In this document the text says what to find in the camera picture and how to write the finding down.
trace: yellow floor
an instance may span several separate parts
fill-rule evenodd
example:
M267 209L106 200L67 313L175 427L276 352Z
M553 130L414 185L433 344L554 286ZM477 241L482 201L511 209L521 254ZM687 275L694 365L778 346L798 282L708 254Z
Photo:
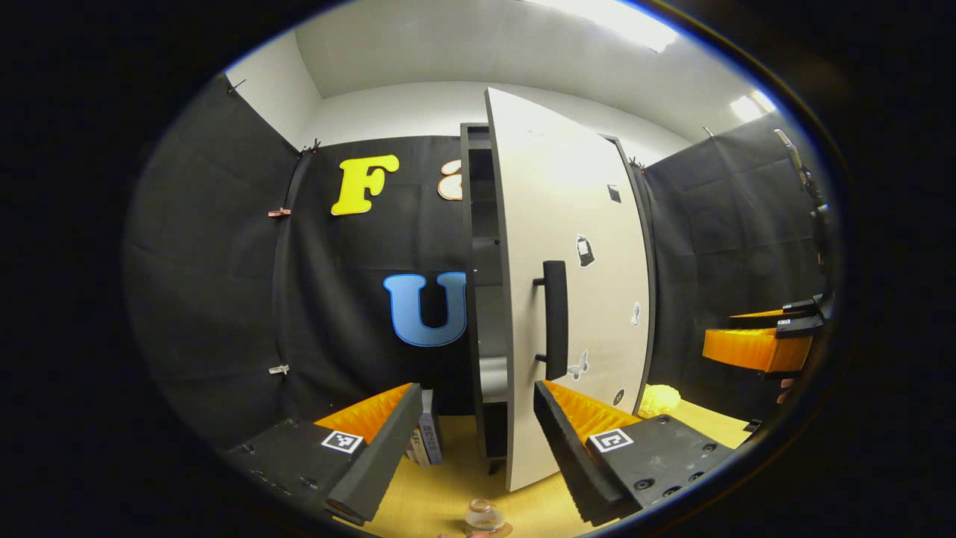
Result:
M682 401L672 415L730 448L749 435L743 431L747 422L689 402ZM434 538L442 532L464 537L468 501L475 497L501 509L516 538L563 538L596 528L581 521L560 473L509 493L504 466L488 476L488 464L478 455L474 416L439 418L445 464L421 467L402 457L375 519L362 530L385 538Z

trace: black handle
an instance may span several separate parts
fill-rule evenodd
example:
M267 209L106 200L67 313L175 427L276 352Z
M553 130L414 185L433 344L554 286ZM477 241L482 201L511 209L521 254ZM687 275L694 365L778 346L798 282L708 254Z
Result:
M551 381L568 373L568 274L564 261L545 261L544 278L534 279L544 286L546 353L534 359L548 365L545 379Z

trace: white ceiling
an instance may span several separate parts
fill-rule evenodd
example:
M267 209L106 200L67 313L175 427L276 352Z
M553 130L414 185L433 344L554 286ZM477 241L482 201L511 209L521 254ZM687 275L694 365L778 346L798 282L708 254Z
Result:
M518 0L356 0L299 26L323 98L435 80L520 84L600 102L691 142L741 121L754 82L686 36L662 53Z

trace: yellow letter f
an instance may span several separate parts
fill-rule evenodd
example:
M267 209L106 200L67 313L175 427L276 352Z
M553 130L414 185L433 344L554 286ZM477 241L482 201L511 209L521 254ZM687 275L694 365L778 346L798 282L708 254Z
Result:
M365 213L372 209L372 202L365 199L365 188L373 196L378 196L385 186L385 172L399 169L399 158L395 155L381 157L365 157L364 159L349 159L342 161L339 168L342 174L342 190L338 194L338 201L332 206L332 214ZM368 173L368 169L378 167Z

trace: blue letter u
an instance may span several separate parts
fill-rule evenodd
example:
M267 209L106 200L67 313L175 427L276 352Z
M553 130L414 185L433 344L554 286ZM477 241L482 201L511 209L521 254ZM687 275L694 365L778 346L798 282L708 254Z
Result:
M465 273L442 273L438 285L445 289L448 320L438 328L422 323L424 288L421 275L394 275L385 279L385 289L392 296L392 326L399 338L412 346L434 347L451 344L465 332Z

